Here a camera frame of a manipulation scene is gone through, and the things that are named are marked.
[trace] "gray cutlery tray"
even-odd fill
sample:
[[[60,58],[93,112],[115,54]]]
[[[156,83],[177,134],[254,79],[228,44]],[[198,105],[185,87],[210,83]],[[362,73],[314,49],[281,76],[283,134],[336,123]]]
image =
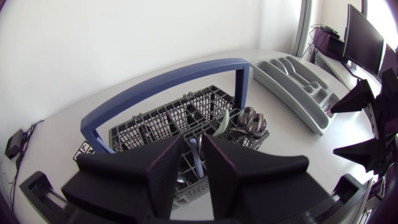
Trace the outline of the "gray cutlery tray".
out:
[[[335,114],[326,113],[339,98],[293,57],[251,63],[253,77],[273,92],[314,132],[323,135]]]

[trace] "blue plastic handle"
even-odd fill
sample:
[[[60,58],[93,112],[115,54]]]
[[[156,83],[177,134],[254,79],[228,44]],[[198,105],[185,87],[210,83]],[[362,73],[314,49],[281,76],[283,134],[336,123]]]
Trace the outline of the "blue plastic handle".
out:
[[[178,68],[124,90],[90,112],[81,121],[80,131],[95,153],[114,153],[101,139],[96,128],[136,103],[173,86],[196,78],[236,70],[235,105],[243,109],[248,91],[249,63],[241,58],[225,58]]]

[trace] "computer monitor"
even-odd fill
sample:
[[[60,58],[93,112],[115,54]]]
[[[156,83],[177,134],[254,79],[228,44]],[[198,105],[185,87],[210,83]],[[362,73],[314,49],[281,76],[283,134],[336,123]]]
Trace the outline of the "computer monitor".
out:
[[[343,57],[378,75],[384,40],[354,6],[348,5],[347,30]]]

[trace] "white table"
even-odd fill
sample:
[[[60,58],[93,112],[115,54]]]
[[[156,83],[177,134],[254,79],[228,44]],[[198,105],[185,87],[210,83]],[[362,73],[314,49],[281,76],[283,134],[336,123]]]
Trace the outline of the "white table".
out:
[[[81,119],[104,101],[136,83],[175,68],[205,60],[241,57],[253,62],[285,55],[265,50],[234,50],[210,55],[133,78],[79,101],[47,118],[36,127],[29,143],[29,150],[26,152],[21,165],[17,185],[21,184],[35,171],[41,170],[49,178],[54,190],[61,194],[61,187],[78,171],[72,157],[84,141],[80,132]],[[307,61],[301,59],[300,61],[330,86],[338,97],[341,98],[348,92],[338,80],[321,68]],[[109,129],[131,119],[132,115],[149,111],[180,98],[184,93],[200,90],[209,85],[216,85],[233,95],[234,78],[232,77],[230,72],[226,72],[199,78],[173,87],[122,112],[100,126],[97,131],[104,140],[107,140]],[[327,192],[331,192],[338,179],[346,173],[353,175],[361,183],[365,183],[365,181],[373,177],[373,173],[365,173],[364,167],[361,165],[332,153],[334,148],[365,141],[373,137],[370,122],[364,112],[338,114],[328,131],[320,137],[312,133],[306,124],[283,102],[255,81],[251,74],[246,105],[253,106],[256,111],[264,113],[268,120],[268,129],[271,135],[264,141],[259,150],[280,156],[307,156],[310,160],[308,173]],[[8,177],[12,177],[15,171],[15,163],[5,159],[2,168],[6,170]],[[16,215],[21,223],[44,222],[18,187],[15,200]],[[173,211],[172,218],[186,220],[212,219],[210,194],[206,194],[192,203]]]
[[[335,78],[337,78],[349,90],[352,90],[355,87],[357,78],[352,76],[352,74],[350,74],[350,72],[347,70],[347,68],[345,68],[344,65],[341,64],[341,62],[327,57],[322,52],[318,51],[315,56],[315,63],[335,76]],[[369,72],[363,70],[359,66],[356,67],[355,71],[351,72],[359,78],[368,80],[369,86],[371,87],[374,96],[377,96],[380,93],[381,85],[379,81]]]

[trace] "gray cutlery basket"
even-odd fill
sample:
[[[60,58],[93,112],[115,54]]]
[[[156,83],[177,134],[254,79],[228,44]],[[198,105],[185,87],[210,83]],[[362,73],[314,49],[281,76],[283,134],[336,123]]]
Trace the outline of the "gray cutlery basket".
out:
[[[215,86],[190,92],[182,98],[133,116],[131,120],[111,128],[109,146],[117,153],[183,133],[185,147],[180,159],[180,172],[187,178],[187,183],[176,182],[174,208],[177,208],[182,200],[190,202],[209,191],[206,160],[201,161],[205,177],[199,179],[188,140],[197,139],[203,133],[213,134],[226,109],[229,109],[228,129],[237,127],[240,109],[235,107],[232,96]],[[235,138],[226,131],[219,138],[258,149],[268,136],[267,131],[260,139],[249,135]]]

